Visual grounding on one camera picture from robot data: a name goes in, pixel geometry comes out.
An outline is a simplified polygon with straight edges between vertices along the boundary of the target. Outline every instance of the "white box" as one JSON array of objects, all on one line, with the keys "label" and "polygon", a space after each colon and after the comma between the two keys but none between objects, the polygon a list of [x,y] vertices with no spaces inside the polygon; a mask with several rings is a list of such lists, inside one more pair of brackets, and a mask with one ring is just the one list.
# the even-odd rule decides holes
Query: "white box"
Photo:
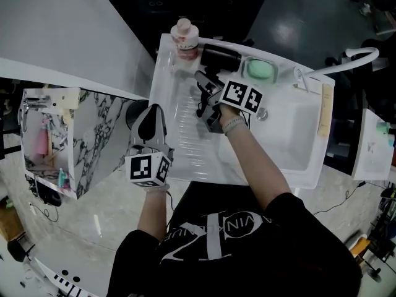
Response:
[{"label": "white box", "polygon": [[230,77],[222,91],[220,102],[234,106],[243,112],[257,114],[262,100],[262,93],[244,79]]},{"label": "white box", "polygon": [[171,161],[163,152],[125,158],[126,178],[139,187],[165,185],[170,166]]}]

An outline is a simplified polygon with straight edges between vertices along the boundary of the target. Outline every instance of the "brown box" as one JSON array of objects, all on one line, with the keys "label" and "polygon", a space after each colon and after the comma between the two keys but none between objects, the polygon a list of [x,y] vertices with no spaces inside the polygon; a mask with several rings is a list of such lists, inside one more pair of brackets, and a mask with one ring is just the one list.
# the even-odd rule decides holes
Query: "brown box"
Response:
[{"label": "brown box", "polygon": [[6,202],[0,202],[0,235],[11,241],[24,232],[15,207],[6,209]]}]

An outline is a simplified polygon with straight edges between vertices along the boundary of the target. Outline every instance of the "marble patterned box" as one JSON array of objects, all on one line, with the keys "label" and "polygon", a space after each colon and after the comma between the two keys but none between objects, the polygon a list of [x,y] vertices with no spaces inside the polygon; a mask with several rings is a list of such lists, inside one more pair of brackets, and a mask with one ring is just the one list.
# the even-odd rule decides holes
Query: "marble patterned box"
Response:
[{"label": "marble patterned box", "polygon": [[[45,94],[75,88],[54,88]],[[24,98],[32,96],[25,90]],[[131,132],[125,115],[133,100],[79,90],[78,108],[51,107],[30,109],[27,130],[21,133],[25,172],[44,185],[78,199],[91,187],[124,164],[131,149]],[[37,154],[38,136],[43,120],[48,124],[49,146],[54,157],[44,161]],[[69,176],[69,184],[58,186],[60,169]]]}]

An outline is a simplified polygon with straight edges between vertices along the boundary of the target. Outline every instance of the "white bottle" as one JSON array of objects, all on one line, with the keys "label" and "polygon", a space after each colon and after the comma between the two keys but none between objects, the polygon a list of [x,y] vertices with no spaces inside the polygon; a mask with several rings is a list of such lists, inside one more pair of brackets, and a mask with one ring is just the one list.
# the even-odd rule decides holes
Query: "white bottle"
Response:
[{"label": "white bottle", "polygon": [[181,59],[193,61],[198,57],[198,28],[189,19],[179,19],[171,29],[171,36]]}]

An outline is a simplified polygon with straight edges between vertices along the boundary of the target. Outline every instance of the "shirt sleeve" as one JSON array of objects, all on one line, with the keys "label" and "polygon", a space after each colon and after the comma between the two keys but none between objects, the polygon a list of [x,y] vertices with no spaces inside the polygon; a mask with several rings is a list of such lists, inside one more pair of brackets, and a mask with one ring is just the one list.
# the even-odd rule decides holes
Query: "shirt sleeve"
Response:
[{"label": "shirt sleeve", "polygon": [[304,206],[293,194],[281,194],[265,209],[264,215],[290,237],[304,260],[316,265],[332,278],[334,289],[345,296],[357,296],[361,269],[348,248]]},{"label": "shirt sleeve", "polygon": [[146,232],[130,232],[119,246],[111,271],[107,297],[144,294],[155,266],[159,240]]}]

